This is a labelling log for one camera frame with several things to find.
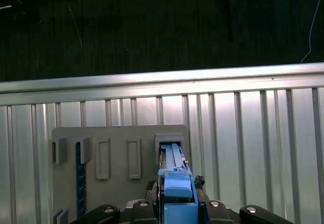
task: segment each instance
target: screw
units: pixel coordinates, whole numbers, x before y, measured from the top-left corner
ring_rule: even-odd
[[[111,213],[113,212],[113,209],[111,207],[108,207],[107,209],[104,210],[106,213]]]
[[[249,213],[255,213],[255,212],[257,212],[257,210],[256,210],[255,208],[253,208],[253,207],[248,207],[248,208],[247,208],[247,211],[248,211]]]
[[[140,206],[145,207],[145,206],[147,206],[147,203],[146,202],[142,202],[142,203],[140,203]]]
[[[212,202],[211,202],[211,205],[214,206],[214,207],[218,207],[218,206],[219,206],[219,203],[216,202],[216,201],[212,201]]]

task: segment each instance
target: dark floor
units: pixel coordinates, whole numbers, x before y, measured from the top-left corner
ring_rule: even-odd
[[[0,13],[0,81],[299,63],[317,1],[230,0],[229,42],[220,0],[26,0],[42,22]],[[305,63],[323,48],[324,1]]]

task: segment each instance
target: blue plastic part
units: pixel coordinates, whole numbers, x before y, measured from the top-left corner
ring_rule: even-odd
[[[164,204],[165,224],[178,224],[178,223],[197,224],[198,223],[198,197],[197,197],[196,189],[194,187],[194,180],[192,174],[190,176],[190,181],[191,181],[194,203]]]
[[[165,172],[164,196],[191,198],[192,190],[190,177],[187,172]]]
[[[165,224],[197,224],[198,197],[194,186],[192,172],[184,162],[181,147],[177,144],[162,145],[166,152],[166,169],[160,169],[158,175],[164,176],[164,196],[177,198],[191,198],[193,203],[166,203],[164,204]]]
[[[76,165],[76,214],[79,218],[87,212],[87,175],[86,164],[81,163],[80,142],[75,144]]]

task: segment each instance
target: ridged metal panel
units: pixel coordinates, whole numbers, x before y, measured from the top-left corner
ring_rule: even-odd
[[[310,87],[307,78],[316,85]],[[242,87],[248,80],[241,78]],[[104,96],[96,101],[82,98],[67,102],[57,98],[55,103],[1,106],[0,223],[50,222],[53,210],[47,142],[55,127],[155,124],[189,128],[192,170],[206,177],[211,199],[223,200],[236,211],[256,204],[297,224],[321,223],[324,76],[318,72],[286,76],[278,89],[268,85],[271,89],[265,90],[267,80],[254,81],[253,90],[237,91],[229,85],[227,91],[219,92],[213,84],[223,82],[217,79],[204,82],[208,90],[202,87],[202,93],[174,93],[170,86],[171,93],[163,89],[165,92],[156,92],[157,96],[134,97],[130,86],[128,97],[119,99]],[[181,87],[182,82],[163,83]],[[93,90],[104,89],[83,89],[83,93]],[[153,92],[149,86],[141,90]],[[10,105],[17,94],[7,95]],[[29,100],[31,94],[20,97]]]

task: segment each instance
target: gray block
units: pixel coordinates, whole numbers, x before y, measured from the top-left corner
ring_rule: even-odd
[[[50,139],[52,149],[52,162],[61,164],[67,161],[67,141],[66,138]]]
[[[53,218],[53,224],[69,224],[68,221],[68,210],[61,209],[59,210]]]
[[[91,144],[90,137],[80,137],[74,139],[75,144],[80,142],[80,156],[81,156],[81,164],[84,164],[91,159]]]

